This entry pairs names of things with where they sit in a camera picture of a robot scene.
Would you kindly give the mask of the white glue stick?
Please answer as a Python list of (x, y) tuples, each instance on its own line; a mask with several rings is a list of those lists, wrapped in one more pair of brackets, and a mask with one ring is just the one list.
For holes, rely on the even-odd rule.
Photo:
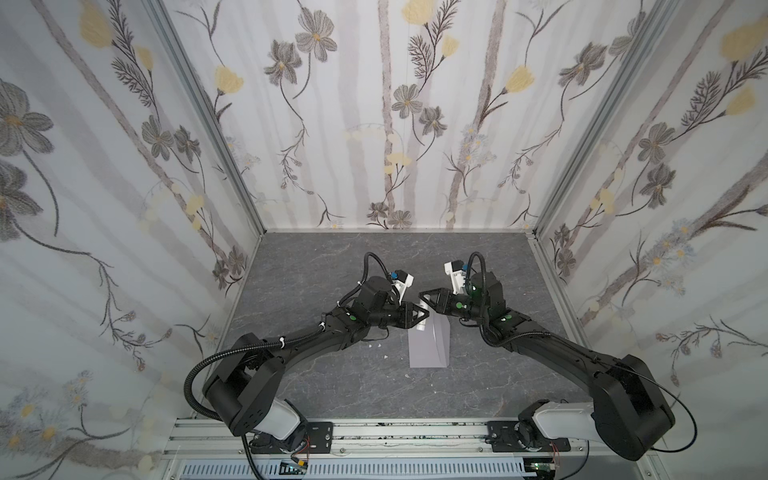
[(429, 306), (423, 301), (419, 301), (419, 323), (415, 326), (417, 331), (425, 331), (428, 326), (428, 319), (430, 316)]

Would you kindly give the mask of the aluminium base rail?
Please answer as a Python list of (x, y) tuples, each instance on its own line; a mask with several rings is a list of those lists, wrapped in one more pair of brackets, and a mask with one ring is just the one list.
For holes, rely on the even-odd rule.
[[(332, 419), (326, 432), (309, 433), (301, 458), (501, 458), (486, 442), (491, 418)], [(163, 460), (243, 460), (246, 449), (226, 426), (212, 420), (178, 420), (162, 449)]]

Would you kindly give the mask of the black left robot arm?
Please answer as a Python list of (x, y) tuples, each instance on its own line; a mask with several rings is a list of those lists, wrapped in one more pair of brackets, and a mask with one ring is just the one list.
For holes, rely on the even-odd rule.
[(241, 336), (232, 348), (214, 354), (188, 374), (184, 394), (199, 414), (225, 424), (241, 437), (261, 433), (296, 442), (306, 435), (306, 420), (277, 398), (282, 378), (298, 364), (345, 350), (364, 341), (373, 327), (407, 330), (429, 313), (404, 299), (413, 276), (397, 270), (371, 277), (349, 299), (325, 313), (318, 325), (271, 340)]

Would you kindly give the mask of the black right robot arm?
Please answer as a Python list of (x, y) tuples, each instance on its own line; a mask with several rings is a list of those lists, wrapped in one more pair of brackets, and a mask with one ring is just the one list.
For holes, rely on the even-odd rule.
[(602, 354), (545, 329), (507, 306), (493, 274), (475, 274), (463, 293), (437, 288), (419, 297), (438, 314), (475, 322), (487, 345), (532, 358), (589, 395), (587, 402), (539, 400), (522, 411), (516, 436), (523, 446), (539, 448), (560, 438), (597, 441), (635, 461), (674, 426), (674, 414), (642, 360)]

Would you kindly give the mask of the grey paper envelope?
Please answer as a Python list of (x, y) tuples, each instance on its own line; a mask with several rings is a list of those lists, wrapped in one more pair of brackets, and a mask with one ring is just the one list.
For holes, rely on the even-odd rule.
[(432, 310), (429, 316), (408, 330), (409, 365), (415, 369), (449, 366), (450, 322)]

